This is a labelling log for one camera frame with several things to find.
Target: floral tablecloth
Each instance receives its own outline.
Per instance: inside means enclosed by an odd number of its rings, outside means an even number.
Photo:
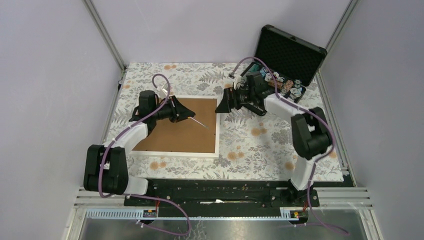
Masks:
[[[128,124],[138,95],[153,90],[152,76],[169,78],[175,95],[221,96],[231,86],[228,73],[235,63],[131,63],[108,132],[108,140]],[[240,74],[248,63],[242,64]],[[160,77],[156,84],[165,81]],[[307,87],[299,104],[323,107],[316,80]],[[172,179],[288,180],[298,156],[292,145],[290,125],[276,115],[257,116],[245,108],[221,114],[218,159],[127,156],[131,176]],[[342,181],[337,154],[319,162],[315,181]]]

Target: black carrying case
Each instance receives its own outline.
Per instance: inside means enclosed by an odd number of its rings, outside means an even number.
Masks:
[[[321,67],[327,51],[272,25],[262,27],[256,46],[255,57],[261,59],[271,70],[289,80],[299,79],[301,85],[309,86]],[[254,64],[241,74],[244,76]]]

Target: black bracket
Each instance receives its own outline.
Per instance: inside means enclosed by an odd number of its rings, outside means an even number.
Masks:
[[[87,150],[85,161],[84,188],[87,191],[99,191],[100,163],[102,162],[105,146],[91,145]],[[128,169],[125,149],[113,147],[106,156],[109,169],[103,170],[101,189],[105,193],[121,195],[128,185]]]
[[[253,113],[264,116],[267,111],[264,106],[264,99],[271,94],[270,86],[260,72],[246,74],[246,82],[239,88],[227,87],[223,90],[222,100],[215,110],[215,113],[230,113],[231,109],[239,110],[245,107]]]
[[[130,122],[139,121],[144,118],[155,109],[157,109],[163,102],[159,102],[159,97],[152,90],[145,90],[140,92],[138,96],[138,106],[132,111],[132,117],[129,120]],[[153,116],[144,120],[143,123],[147,125],[148,134],[153,131],[156,127],[156,121],[168,118],[172,123],[178,123],[180,121],[186,120],[187,118],[193,118],[195,112],[191,111],[178,101],[177,97],[170,96],[165,105],[156,112]]]
[[[262,208],[303,207],[306,190],[297,191],[294,187],[276,189],[275,187],[152,187],[146,195],[170,199],[177,204],[199,204],[200,202],[215,202],[217,199],[227,203],[250,203]],[[313,207],[319,207],[320,202],[316,190],[311,190],[310,200]],[[124,206],[152,206],[154,201],[137,197],[126,198]]]
[[[324,111],[320,107],[309,110],[327,123]],[[315,129],[309,131],[308,125]],[[299,156],[307,160],[318,154],[324,154],[332,144],[330,133],[326,127],[307,113],[296,114],[291,117],[291,133],[294,149]]]

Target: white wall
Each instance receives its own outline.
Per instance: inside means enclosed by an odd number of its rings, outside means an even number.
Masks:
[[[423,13],[422,0],[361,1],[321,69],[386,240],[424,234]]]
[[[129,62],[238,62],[274,25],[325,47],[350,0],[94,0]]]
[[[120,71],[80,0],[0,3],[0,239],[58,240]]]

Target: metal frame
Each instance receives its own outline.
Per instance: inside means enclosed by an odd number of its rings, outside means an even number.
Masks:
[[[349,160],[348,153],[346,150],[345,143],[343,142],[342,135],[340,134],[341,130],[339,124],[336,120],[336,116],[333,113],[333,108],[331,105],[330,98],[327,94],[327,87],[324,84],[323,77],[321,75],[321,71],[319,70],[316,73],[316,82],[318,84],[319,92],[321,93],[322,103],[324,104],[324,110],[326,112],[327,120],[329,126],[332,128],[335,136],[335,141],[337,143],[337,153],[340,160],[340,167],[342,172],[348,173],[352,178],[353,185],[357,186],[357,181],[355,179],[354,172],[350,169],[351,161]]]
[[[106,30],[105,25],[103,24],[99,13],[97,12],[92,0],[82,0],[85,6],[87,7],[88,12],[90,13],[94,23],[96,24],[100,34],[102,35],[107,47],[109,48],[113,58],[116,63],[122,70],[122,80],[119,82],[119,87],[115,92],[113,103],[111,105],[109,116],[107,119],[106,126],[103,131],[101,142],[104,142],[109,131],[109,127],[113,118],[113,113],[121,92],[120,86],[123,83],[123,80],[126,76],[126,66],[123,61],[119,51],[117,50],[115,44],[113,43],[108,31]],[[337,42],[339,36],[343,33],[343,29],[348,22],[349,17],[354,11],[355,7],[360,0],[351,0],[347,6],[343,16],[341,17],[336,29],[334,30],[326,49],[328,53],[331,52],[335,43]],[[353,171],[349,168],[350,160],[346,151],[346,147],[343,142],[343,138],[340,135],[340,127],[337,123],[336,117],[333,114],[332,106],[330,99],[327,94],[327,88],[324,84],[321,72],[318,72],[316,75],[317,84],[321,93],[321,97],[324,104],[324,109],[326,111],[328,121],[334,130],[337,150],[340,157],[340,166],[344,176],[349,175],[352,179],[353,185],[356,186],[357,182],[354,176]],[[372,205],[372,201],[369,198],[369,194],[366,188],[364,187],[318,187],[314,188],[317,190],[319,197],[320,207],[316,207],[317,210],[331,209],[331,210],[351,210],[356,209],[361,216],[362,224],[364,226],[366,235],[368,239],[377,239],[382,240],[382,233],[380,231],[379,225],[377,223],[376,215]],[[124,206],[124,196],[115,196],[109,198],[100,198],[97,192],[85,191],[83,187],[79,189],[78,196],[75,200],[74,207],[70,213],[68,223],[66,225],[63,239],[67,240],[78,240],[80,238],[84,221],[87,217],[87,209],[108,209],[108,212],[119,212],[118,210],[122,209],[145,209],[149,207],[128,207]],[[292,208],[282,208],[281,211],[286,210],[300,210],[299,207]],[[260,217],[250,218],[255,220],[263,220]]]
[[[370,200],[368,190],[365,187],[316,187],[321,206],[315,207],[316,210],[356,210],[361,217],[366,236],[369,240],[383,240],[380,228],[377,224],[374,208]],[[83,187],[79,189],[76,202],[72,209],[74,217],[71,221],[66,240],[78,240],[82,233],[84,221],[90,218],[90,212],[108,213],[107,219],[124,219],[120,214],[125,212],[136,212],[143,209],[151,209],[154,206],[133,207],[124,206],[124,196],[115,196],[109,198],[101,198],[97,192],[86,191]],[[282,207],[280,208],[281,217],[243,217],[234,218],[227,217],[225,220],[240,221],[269,221],[281,220],[287,221],[286,212],[289,210],[302,210],[301,207]],[[181,220],[180,217],[170,217],[169,220]],[[202,220],[224,220],[205,217],[197,219]]]
[[[339,36],[342,34],[346,23],[348,22],[349,18],[351,17],[352,13],[354,12],[356,6],[358,5],[358,3],[360,1],[361,0],[350,0],[349,4],[347,5],[346,9],[344,10],[343,15],[340,18],[340,21],[338,22],[337,26],[335,27],[334,32],[332,33],[330,39],[328,40],[327,45],[325,46],[325,49],[327,50],[328,54],[333,49],[334,44],[339,39]]]
[[[125,62],[122,59],[117,47],[115,46],[114,42],[112,41],[111,36],[108,33],[108,30],[106,30],[105,24],[103,24],[102,19],[100,18],[99,13],[96,10],[96,7],[94,6],[94,3],[92,0],[82,0],[85,7],[87,8],[88,12],[90,13],[93,22],[95,23],[98,31],[100,32],[100,35],[102,36],[104,43],[106,43],[106,46],[109,48],[110,53],[113,56],[113,59],[115,59],[116,64],[118,64],[121,71],[125,71]]]

